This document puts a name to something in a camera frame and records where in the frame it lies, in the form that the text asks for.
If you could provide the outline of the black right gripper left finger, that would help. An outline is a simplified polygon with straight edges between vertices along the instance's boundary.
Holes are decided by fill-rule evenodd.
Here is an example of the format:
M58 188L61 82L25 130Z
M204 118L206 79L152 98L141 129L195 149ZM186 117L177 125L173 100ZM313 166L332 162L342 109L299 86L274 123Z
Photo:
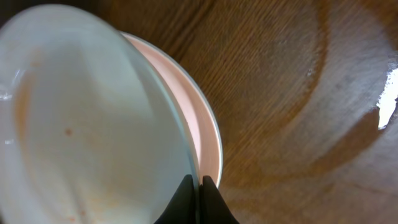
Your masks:
M186 175L155 224L195 224L196 197L193 178Z

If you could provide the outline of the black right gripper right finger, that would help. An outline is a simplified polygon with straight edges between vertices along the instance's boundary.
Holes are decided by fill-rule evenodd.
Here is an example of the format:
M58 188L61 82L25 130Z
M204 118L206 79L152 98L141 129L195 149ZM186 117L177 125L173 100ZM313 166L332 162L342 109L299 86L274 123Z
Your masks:
M201 224L239 224L208 175L203 176L199 196Z

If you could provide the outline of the white plate with brown smear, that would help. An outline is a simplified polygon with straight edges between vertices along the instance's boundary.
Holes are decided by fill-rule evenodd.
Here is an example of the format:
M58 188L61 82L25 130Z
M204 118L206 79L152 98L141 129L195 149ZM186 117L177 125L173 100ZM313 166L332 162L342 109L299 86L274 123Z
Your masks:
M187 120L197 152L199 174L210 176L220 186L223 170L223 147L220 131L203 92L194 79L169 55L132 34L122 35L155 67L174 94Z

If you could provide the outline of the white plate with orange sauce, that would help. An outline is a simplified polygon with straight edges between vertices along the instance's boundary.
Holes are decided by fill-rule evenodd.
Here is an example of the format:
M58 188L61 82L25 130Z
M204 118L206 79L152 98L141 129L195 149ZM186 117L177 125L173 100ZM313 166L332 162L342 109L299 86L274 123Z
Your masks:
M26 9L1 28L5 223L154 223L198 162L154 66L81 9Z

